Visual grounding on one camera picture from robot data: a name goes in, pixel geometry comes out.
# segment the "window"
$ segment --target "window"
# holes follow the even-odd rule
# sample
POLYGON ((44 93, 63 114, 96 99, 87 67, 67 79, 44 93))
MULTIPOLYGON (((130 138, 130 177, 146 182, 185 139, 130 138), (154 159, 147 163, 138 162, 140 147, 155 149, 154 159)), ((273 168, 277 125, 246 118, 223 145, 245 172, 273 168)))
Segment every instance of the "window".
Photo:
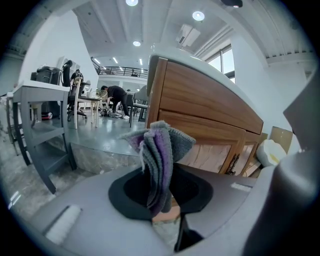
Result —
POLYGON ((209 62, 209 64, 221 72, 221 60, 220 60, 220 56, 218 56, 218 57, 214 58, 213 60, 211 60, 211 61, 209 62))
POLYGON ((227 47, 219 50, 207 61, 209 61, 208 63, 211 66, 230 78, 232 82, 236 83, 234 54, 231 45, 228 45, 227 47))

